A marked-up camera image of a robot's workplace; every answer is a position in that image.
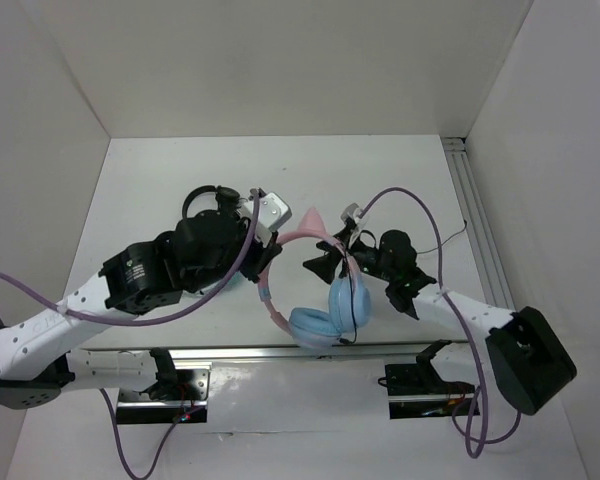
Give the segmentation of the pink and blue cat headphones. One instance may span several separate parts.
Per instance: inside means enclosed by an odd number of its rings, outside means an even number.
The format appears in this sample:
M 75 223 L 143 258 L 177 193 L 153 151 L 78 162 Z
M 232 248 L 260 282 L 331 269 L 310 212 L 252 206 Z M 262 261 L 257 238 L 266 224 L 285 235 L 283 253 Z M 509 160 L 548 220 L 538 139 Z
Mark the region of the pink and blue cat headphones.
M 341 242 L 330 234 L 321 214 L 315 208 L 306 210 L 295 229 L 281 234 L 282 247 L 304 240 Z M 362 271 L 347 251 L 350 273 L 332 284 L 325 283 L 324 300 L 319 305 L 301 304 L 280 310 L 275 302 L 271 266 L 267 266 L 257 283 L 258 297 L 269 319 L 293 342 L 308 349 L 328 349 L 354 343 L 360 330 L 371 320 L 372 298 Z

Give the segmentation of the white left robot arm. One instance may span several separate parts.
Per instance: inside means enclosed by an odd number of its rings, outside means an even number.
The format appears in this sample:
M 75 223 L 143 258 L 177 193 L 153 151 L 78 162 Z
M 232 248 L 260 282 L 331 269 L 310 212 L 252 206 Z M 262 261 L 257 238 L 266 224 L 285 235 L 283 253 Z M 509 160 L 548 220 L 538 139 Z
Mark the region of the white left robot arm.
M 7 283 L 44 305 L 11 327 L 0 321 L 0 405 L 26 410 L 75 390 L 118 388 L 152 400 L 184 391 L 170 351 L 94 352 L 83 344 L 110 327 L 149 327 L 183 318 L 214 299 L 236 274 L 250 281 L 280 253 L 292 216 L 271 200 L 181 219 L 152 241 L 130 245 L 61 301 Z

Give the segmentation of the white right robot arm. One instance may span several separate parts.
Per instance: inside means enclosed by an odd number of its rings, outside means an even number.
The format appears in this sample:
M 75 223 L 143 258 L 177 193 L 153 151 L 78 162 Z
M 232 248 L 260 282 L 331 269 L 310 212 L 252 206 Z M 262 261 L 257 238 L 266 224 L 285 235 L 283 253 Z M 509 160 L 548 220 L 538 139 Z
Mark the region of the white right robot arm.
M 379 244 L 355 240 L 345 254 L 326 241 L 323 254 L 303 267 L 330 284 L 344 259 L 352 259 L 363 274 L 387 283 L 385 295 L 400 313 L 417 320 L 457 326 L 460 319 L 484 339 L 496 385 L 504 399 L 525 415 L 536 414 L 577 375 L 577 368 L 545 316 L 533 307 L 519 311 L 497 308 L 451 290 L 417 265 L 417 253 L 407 233 L 388 230 Z

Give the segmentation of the aluminium table edge rail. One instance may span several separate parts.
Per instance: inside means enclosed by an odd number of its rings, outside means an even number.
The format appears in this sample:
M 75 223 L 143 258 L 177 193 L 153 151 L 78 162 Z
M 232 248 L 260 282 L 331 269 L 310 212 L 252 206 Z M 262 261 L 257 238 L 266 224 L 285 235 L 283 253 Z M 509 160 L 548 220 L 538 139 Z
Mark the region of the aluminium table edge rail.
M 276 360 L 327 360 L 353 359 L 365 357 L 407 357 L 416 356 L 432 345 L 432 342 L 370 343 L 349 346 L 336 346 L 326 350 L 311 350 L 291 345 L 255 347 L 203 347 L 170 348 L 174 361 L 210 362 L 266 362 Z

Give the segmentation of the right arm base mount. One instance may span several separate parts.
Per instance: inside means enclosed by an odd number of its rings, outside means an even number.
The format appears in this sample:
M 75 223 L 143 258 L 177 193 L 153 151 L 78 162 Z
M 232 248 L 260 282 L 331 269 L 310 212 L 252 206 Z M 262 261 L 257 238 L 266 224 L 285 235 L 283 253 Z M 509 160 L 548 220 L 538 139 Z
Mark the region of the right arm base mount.
M 392 363 L 384 367 L 377 384 L 388 394 L 389 417 L 397 419 L 442 418 L 453 413 L 469 413 L 475 385 L 444 380 L 434 368 L 455 342 L 438 340 L 418 353 L 411 363 Z

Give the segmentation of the aluminium side rail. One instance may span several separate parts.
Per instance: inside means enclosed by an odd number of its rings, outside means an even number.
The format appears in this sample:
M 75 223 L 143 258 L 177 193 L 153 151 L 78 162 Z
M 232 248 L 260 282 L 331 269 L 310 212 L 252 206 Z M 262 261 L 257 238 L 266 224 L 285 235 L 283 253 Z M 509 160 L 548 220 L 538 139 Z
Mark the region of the aluminium side rail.
M 471 170 L 465 142 L 462 138 L 442 137 L 441 143 L 462 216 L 467 222 L 469 243 L 486 300 L 497 307 L 514 310 L 514 300 Z

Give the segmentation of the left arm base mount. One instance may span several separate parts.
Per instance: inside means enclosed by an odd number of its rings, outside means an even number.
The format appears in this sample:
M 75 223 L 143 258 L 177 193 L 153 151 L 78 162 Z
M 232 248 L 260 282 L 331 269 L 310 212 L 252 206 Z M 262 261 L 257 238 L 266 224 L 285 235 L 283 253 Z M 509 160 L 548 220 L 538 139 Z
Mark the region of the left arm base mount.
M 211 380 L 209 362 L 177 365 L 164 348 L 148 351 L 156 372 L 142 390 L 120 389 L 115 406 L 118 425 L 167 425 L 207 422 Z

